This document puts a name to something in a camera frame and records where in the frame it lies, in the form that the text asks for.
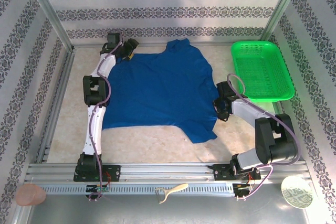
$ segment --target white tool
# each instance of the white tool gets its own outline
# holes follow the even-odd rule
[[[172,194],[172,193],[175,193],[177,191],[182,191],[184,189],[187,189],[188,186],[189,186],[189,184],[180,184],[178,186],[175,186],[172,189],[164,189],[162,187],[156,188],[155,189],[155,194],[157,195],[157,199],[159,200],[159,204],[164,203],[167,200],[167,197],[168,197],[169,194]],[[159,194],[160,190],[164,192],[164,199],[163,200],[160,200],[160,194]]]

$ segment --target patterned wallpaper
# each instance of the patterned wallpaper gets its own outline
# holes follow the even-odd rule
[[[271,38],[296,88],[281,106],[304,142],[303,157],[330,223],[336,223],[335,1],[291,0]]]
[[[0,223],[35,161],[66,51],[37,0],[0,0]]]
[[[139,42],[258,39],[278,0],[50,0],[74,45],[110,31]]]

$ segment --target plastic basket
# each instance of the plastic basket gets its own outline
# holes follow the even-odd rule
[[[279,48],[268,41],[241,41],[231,47],[237,75],[245,84],[245,95],[253,102],[278,102],[294,96]]]

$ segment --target white floor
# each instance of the white floor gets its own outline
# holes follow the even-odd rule
[[[230,46],[197,47],[213,68],[214,83],[226,80],[234,72]],[[137,53],[158,53],[165,47],[138,47]],[[85,142],[87,106],[83,101],[82,78],[89,75],[99,60],[100,48],[78,48],[62,103],[48,163],[76,163]],[[262,107],[273,110],[271,103]],[[242,119],[231,116],[228,122],[217,120],[218,138],[192,144],[178,127],[136,126],[102,132],[103,162],[216,162],[229,161],[236,153],[254,147],[254,129]]]

